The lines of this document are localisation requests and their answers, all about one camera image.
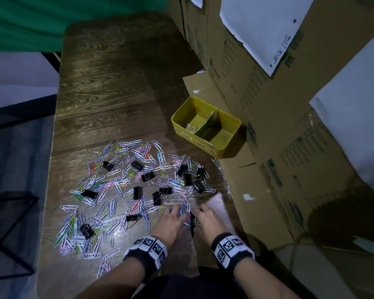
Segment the person's right hand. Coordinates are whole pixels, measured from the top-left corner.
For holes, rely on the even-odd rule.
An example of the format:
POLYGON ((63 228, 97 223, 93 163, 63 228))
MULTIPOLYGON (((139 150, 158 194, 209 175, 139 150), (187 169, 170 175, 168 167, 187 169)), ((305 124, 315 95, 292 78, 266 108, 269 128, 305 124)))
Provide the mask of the person's right hand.
POLYGON ((200 225, 197 231, 209 246, 212 245, 217 236, 229 232, 213 209, 210 209, 209 222, 206 223, 206 226, 200 225))

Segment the person's left hand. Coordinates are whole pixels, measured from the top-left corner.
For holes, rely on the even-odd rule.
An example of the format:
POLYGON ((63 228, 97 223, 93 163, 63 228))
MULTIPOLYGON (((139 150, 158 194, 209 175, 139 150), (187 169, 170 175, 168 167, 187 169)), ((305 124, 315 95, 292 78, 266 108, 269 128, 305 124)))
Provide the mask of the person's left hand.
POLYGON ((161 218, 154 226, 153 230, 150 233, 150 236, 160 240, 169 250, 174 245, 179 236, 180 230, 184 225, 172 226, 168 220, 168 210, 169 206, 165 207, 161 218))

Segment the person's right forearm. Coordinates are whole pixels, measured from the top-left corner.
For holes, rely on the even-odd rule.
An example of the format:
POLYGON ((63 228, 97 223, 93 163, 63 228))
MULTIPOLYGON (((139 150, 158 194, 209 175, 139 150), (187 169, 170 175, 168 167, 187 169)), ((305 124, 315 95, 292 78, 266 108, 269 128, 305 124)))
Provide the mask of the person's right forearm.
POLYGON ((249 299, 301 299, 251 257, 241 260, 233 274, 249 299))

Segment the person's left forearm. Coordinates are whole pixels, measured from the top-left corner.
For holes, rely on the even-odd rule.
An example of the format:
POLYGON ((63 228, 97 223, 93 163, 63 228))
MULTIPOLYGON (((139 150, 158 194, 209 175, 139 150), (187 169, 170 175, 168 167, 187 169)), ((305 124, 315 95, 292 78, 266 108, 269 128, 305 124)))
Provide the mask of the person's left forearm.
POLYGON ((74 299, 131 299, 144 277, 143 265, 131 257, 100 277, 74 299))

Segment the clear plastic bag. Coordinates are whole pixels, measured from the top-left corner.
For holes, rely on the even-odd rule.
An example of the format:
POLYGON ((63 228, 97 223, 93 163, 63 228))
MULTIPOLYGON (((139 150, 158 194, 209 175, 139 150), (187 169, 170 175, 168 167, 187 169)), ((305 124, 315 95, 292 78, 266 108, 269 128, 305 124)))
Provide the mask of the clear plastic bag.
POLYGON ((222 193, 205 193, 204 197, 196 197, 197 205, 206 204, 209 208, 213 209, 219 216, 221 221, 226 226, 226 229, 236 234, 234 213, 230 208, 229 201, 223 198, 222 193))

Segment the scattered black binder clips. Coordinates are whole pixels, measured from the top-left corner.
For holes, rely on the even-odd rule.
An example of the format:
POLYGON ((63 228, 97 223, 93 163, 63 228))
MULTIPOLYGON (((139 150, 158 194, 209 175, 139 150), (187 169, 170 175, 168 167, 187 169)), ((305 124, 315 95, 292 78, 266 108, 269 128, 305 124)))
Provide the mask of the scattered black binder clips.
POLYGON ((88 175, 89 180, 85 186, 77 191, 72 191, 80 201, 90 206, 96 206, 103 200, 108 190, 114 188, 117 194, 122 197, 122 203, 125 205, 126 211, 119 220, 106 222, 105 219, 112 218, 116 213, 117 199, 112 199, 110 202, 103 203, 96 217, 92 219, 93 224, 87 223, 85 217, 78 215, 76 211, 72 221, 74 234, 80 235, 86 240, 95 237, 100 231, 103 232, 104 236, 109 236, 114 233, 118 226, 120 227, 119 231, 127 231, 129 222, 137 222, 140 218, 146 221, 147 233, 149 233, 152 222, 149 214, 158 212, 163 207, 163 202, 167 201, 170 196, 182 200, 181 213, 189 213, 191 210, 187 194, 202 194, 213 190, 213 188, 205 186, 205 178, 208 175, 204 167, 198 163, 196 165, 181 164, 180 166, 173 164, 161 166, 158 169, 161 173, 164 173, 164 170, 175 169, 176 177, 181 177, 182 180, 173 180, 169 176, 161 175, 157 183, 160 187, 157 191, 152 192, 151 199, 144 192, 142 186, 135 186, 124 192, 122 188, 130 184, 130 178, 126 178, 126 176, 104 181, 106 177, 113 173, 120 172, 118 169, 101 177, 88 175))

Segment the clear plastic wrap strip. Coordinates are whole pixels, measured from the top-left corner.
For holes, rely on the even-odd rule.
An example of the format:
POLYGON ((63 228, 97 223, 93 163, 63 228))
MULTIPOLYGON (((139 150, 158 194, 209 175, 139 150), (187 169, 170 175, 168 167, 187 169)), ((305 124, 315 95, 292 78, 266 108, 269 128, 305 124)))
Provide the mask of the clear plastic wrap strip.
POLYGON ((224 170, 223 168, 221 167, 221 164, 219 162, 218 159, 216 158, 213 158, 212 159, 212 162, 214 163, 214 165, 216 166, 216 168, 220 171, 220 175, 221 175, 221 178, 222 178, 222 183, 223 183, 223 188, 228 196, 229 199, 232 199, 232 195, 231 195, 231 192, 230 192, 230 188, 228 186, 228 183, 227 183, 227 180, 226 180, 226 176, 224 174, 224 170))

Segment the black white marker wristband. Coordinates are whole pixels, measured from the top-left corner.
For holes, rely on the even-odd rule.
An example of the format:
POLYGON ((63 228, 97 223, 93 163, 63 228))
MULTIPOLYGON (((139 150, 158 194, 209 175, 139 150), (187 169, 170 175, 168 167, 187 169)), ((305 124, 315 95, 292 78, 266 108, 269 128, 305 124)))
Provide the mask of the black white marker wristband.
POLYGON ((134 258, 138 260, 145 271, 146 276, 150 276, 158 271, 168 256, 167 247, 156 237, 144 236, 137 239, 125 254, 123 261, 134 258))
POLYGON ((239 236, 229 232, 216 236, 212 241, 211 250, 218 264, 231 274, 243 259, 250 257, 255 260, 255 254, 249 246, 239 236))

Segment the pile of coloured paper clips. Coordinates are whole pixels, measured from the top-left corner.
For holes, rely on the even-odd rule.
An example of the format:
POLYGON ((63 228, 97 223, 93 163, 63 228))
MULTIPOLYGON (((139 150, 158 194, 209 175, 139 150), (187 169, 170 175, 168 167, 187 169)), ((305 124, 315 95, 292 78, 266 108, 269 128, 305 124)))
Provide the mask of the pile of coloured paper clips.
MULTIPOLYGON (((176 177, 175 169, 164 170, 161 173, 158 167, 170 166, 175 164, 180 166, 181 164, 196 165, 197 163, 202 166, 199 162, 195 162, 190 156, 186 155, 175 155, 166 154, 165 147, 163 144, 156 140, 143 142, 143 140, 134 141, 121 141, 117 140, 117 143, 110 141, 103 149, 94 151, 94 158, 91 158, 87 165, 84 167, 86 175, 83 176, 77 183, 75 190, 69 191, 69 193, 76 198, 76 204, 73 205, 60 205, 60 209, 67 212, 68 215, 62 221, 61 229, 56 236, 54 247, 59 249, 62 256, 72 255, 73 257, 78 254, 84 260, 101 259, 100 266, 98 268, 97 278, 102 277, 105 273, 111 270, 111 259, 117 257, 121 251, 121 248, 115 248, 115 241, 121 233, 129 231, 136 223, 140 223, 146 230, 144 236, 148 236, 146 221, 140 218, 137 222, 129 222, 129 228, 127 231, 119 231, 119 226, 114 230, 114 233, 109 236, 104 236, 103 232, 100 231, 97 235, 91 239, 86 240, 80 235, 74 234, 72 227, 75 212, 78 215, 84 216, 87 223, 93 224, 93 218, 96 217, 100 211, 103 203, 110 202, 112 199, 117 199, 116 213, 112 218, 105 219, 106 222, 112 220, 119 220, 126 211, 125 205, 122 203, 122 197, 120 197, 114 188, 110 188, 106 193, 103 200, 96 206, 90 206, 80 201, 72 191, 85 186, 89 180, 88 175, 101 177, 108 175, 110 171, 119 170, 118 173, 113 173, 111 176, 105 178, 104 181, 114 180, 119 176, 126 176, 130 178, 130 184, 122 188, 124 192, 129 191, 135 186, 142 186, 144 192, 151 199, 152 192, 157 191, 160 187, 157 185, 161 175, 169 176, 173 180, 182 180, 181 177, 176 177)), ((207 184, 209 178, 205 178, 205 186, 213 188, 210 184, 207 184)), ((210 190, 205 193, 216 193, 216 189, 210 190)), ((190 204, 189 197, 197 194, 187 194, 187 200, 190 204)), ((164 205, 168 202, 183 202, 181 199, 175 199, 170 196, 167 201, 163 202, 163 207, 158 212, 151 212, 149 214, 152 220, 151 226, 158 222, 158 217, 163 214, 164 205)))

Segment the person's black clothing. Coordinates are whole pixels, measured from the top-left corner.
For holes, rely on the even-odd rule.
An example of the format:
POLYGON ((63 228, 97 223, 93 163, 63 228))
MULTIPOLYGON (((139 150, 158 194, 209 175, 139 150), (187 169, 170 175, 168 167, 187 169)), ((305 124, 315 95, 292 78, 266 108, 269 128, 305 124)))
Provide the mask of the person's black clothing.
POLYGON ((169 274, 152 278, 132 299, 248 299, 232 274, 200 266, 194 277, 169 274))

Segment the yellow divided storage box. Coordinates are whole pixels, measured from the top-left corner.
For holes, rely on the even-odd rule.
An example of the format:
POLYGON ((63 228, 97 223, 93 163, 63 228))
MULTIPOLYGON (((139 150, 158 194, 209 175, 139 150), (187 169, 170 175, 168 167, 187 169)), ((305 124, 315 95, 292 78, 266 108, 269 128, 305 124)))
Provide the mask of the yellow divided storage box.
POLYGON ((172 115, 175 133, 215 158, 222 158, 238 133, 241 120, 207 102, 190 96, 172 115), (185 129, 186 124, 201 125, 196 133, 185 129))

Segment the low printed cardboard box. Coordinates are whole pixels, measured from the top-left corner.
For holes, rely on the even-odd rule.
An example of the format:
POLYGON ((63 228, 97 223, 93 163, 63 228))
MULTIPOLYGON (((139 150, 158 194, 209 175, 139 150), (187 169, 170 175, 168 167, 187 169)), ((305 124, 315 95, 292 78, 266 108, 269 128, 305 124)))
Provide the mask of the low printed cardboard box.
POLYGON ((254 149, 240 132, 219 159, 254 251, 311 242, 374 251, 374 191, 314 110, 276 138, 254 149))

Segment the flat cardboard flap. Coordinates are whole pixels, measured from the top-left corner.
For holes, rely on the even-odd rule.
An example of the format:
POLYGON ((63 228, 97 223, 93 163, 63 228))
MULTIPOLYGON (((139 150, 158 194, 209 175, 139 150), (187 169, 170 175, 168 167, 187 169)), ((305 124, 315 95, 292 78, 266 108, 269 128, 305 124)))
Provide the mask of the flat cardboard flap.
POLYGON ((197 97, 208 104, 232 114, 221 92, 208 72, 183 77, 184 85, 190 96, 197 97))

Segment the tall printed cardboard box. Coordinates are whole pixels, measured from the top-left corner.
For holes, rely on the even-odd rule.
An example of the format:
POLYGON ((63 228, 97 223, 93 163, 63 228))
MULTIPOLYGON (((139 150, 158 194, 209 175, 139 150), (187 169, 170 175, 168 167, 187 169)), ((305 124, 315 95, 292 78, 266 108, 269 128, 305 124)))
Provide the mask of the tall printed cardboard box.
POLYGON ((374 0, 314 0, 270 76, 220 17, 222 0, 167 0, 170 15, 231 112, 264 154, 289 137, 309 101, 374 37, 374 0))

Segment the large plain white paper sheet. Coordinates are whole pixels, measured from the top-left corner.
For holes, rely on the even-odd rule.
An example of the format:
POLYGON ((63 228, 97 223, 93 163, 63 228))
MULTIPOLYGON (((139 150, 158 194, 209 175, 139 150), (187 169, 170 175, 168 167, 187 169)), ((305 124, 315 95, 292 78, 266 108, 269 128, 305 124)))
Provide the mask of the large plain white paper sheet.
POLYGON ((374 191, 374 37, 309 104, 374 191))

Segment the white paper sheet with marks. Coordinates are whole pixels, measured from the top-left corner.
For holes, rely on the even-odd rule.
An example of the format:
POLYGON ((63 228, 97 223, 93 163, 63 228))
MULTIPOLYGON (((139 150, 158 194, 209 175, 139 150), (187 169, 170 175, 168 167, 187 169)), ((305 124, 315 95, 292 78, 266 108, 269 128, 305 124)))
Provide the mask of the white paper sheet with marks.
POLYGON ((272 76, 314 0, 222 0, 225 27, 272 76))

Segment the green cloth backdrop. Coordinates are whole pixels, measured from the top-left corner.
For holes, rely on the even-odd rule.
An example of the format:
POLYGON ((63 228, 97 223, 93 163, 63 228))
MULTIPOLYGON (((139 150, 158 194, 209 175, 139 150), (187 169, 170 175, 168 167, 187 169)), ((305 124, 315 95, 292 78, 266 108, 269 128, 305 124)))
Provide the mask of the green cloth backdrop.
POLYGON ((61 51, 77 21, 167 9, 167 0, 0 0, 0 52, 61 51))

